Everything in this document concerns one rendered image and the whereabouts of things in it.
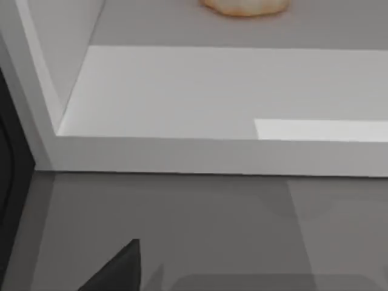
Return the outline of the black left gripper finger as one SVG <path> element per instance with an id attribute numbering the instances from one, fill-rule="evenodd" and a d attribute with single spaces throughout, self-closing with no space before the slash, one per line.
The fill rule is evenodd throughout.
<path id="1" fill-rule="evenodd" d="M 140 291 L 140 240 L 132 239 L 77 291 Z"/>

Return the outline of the golden bread loaf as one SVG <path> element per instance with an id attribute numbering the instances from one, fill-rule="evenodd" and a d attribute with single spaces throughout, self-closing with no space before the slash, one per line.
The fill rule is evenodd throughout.
<path id="1" fill-rule="evenodd" d="M 255 17 L 285 11 L 291 0 L 198 0 L 200 4 L 224 16 Z"/>

